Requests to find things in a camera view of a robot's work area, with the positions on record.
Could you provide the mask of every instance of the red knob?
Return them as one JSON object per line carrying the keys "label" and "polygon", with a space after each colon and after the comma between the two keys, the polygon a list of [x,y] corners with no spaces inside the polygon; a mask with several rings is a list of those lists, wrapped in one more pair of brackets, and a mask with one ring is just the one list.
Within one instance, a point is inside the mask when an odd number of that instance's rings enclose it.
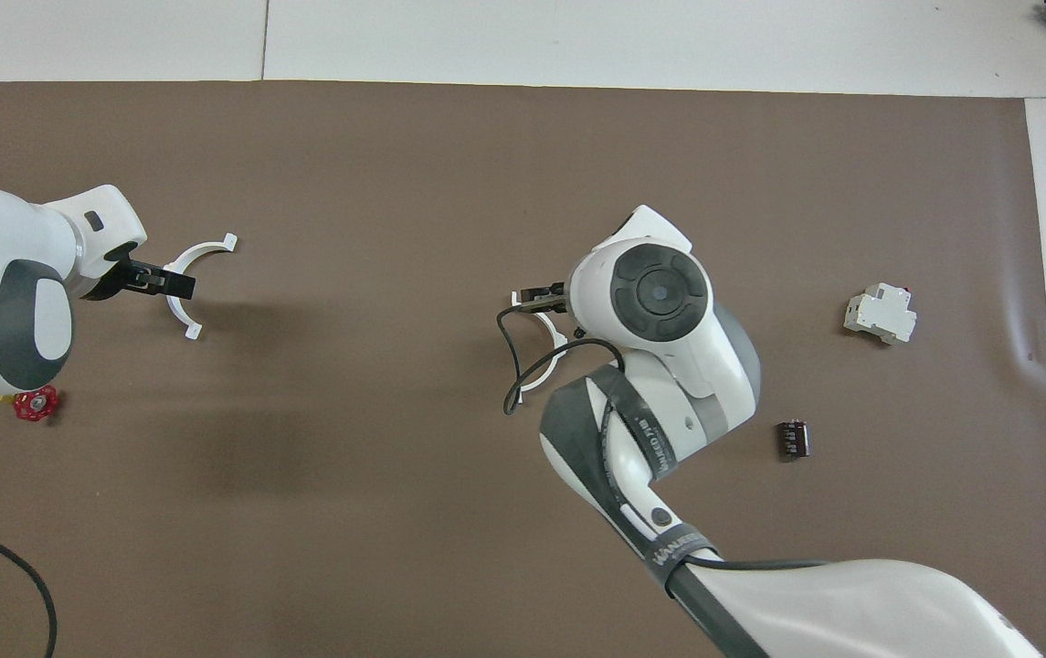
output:
{"label": "red knob", "polygon": [[21,421],[38,422],[54,413],[60,407],[60,393],[55,392],[55,387],[47,384],[39,391],[29,391],[15,395],[12,404],[15,408],[15,415]]}

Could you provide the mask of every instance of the round gray joint cover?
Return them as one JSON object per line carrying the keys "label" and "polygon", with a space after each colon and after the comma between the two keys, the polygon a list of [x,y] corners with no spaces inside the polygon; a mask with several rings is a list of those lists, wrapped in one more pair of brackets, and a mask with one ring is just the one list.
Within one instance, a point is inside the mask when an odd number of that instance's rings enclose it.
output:
{"label": "round gray joint cover", "polygon": [[645,341],[676,341],[692,332],[706,312],[705,275],[673,247],[637,245],[616,258],[611,308]]}

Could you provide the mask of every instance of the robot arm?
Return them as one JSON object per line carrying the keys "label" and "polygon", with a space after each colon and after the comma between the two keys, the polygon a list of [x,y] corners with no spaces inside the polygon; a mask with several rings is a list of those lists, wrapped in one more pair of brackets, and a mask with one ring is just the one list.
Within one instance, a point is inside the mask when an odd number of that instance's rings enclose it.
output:
{"label": "robot arm", "polygon": [[713,300],[689,241],[640,206],[573,270],[567,307],[589,335],[633,348],[552,393],[540,441],[653,578],[731,658],[1037,657],[963,583],[907,562],[723,562],[652,491],[756,408],[759,359]]}
{"label": "robot arm", "polygon": [[192,296],[192,278],[130,257],[145,239],[110,184],[44,205],[0,191],[0,394],[59,373],[72,345],[70,297],[100,300],[120,289]]}

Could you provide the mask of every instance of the white circuit breaker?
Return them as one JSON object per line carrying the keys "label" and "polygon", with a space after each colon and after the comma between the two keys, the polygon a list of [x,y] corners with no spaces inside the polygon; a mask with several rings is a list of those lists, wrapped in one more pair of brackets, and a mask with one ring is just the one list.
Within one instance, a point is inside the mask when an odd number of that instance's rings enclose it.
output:
{"label": "white circuit breaker", "polygon": [[887,283],[870,286],[851,297],[843,325],[852,332],[868,332],[889,345],[907,343],[916,325],[916,314],[908,311],[912,293]]}

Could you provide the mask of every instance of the brown mat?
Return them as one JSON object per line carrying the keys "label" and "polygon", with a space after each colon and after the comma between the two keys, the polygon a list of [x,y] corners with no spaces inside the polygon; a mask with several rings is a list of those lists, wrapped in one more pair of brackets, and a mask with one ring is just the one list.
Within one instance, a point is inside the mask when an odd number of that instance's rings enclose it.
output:
{"label": "brown mat", "polygon": [[[1021,100],[362,83],[0,84],[0,187],[101,183],[163,299],[76,305],[54,423],[0,405],[0,540],[63,657],[713,655],[501,414],[494,312],[640,203],[764,359],[759,413],[658,490],[731,559],[958,575],[1046,654],[1046,318]],[[848,297],[907,286],[887,348]],[[546,350],[519,318],[528,358]],[[783,466],[772,426],[811,423]],[[0,559],[0,655],[43,611]]]}

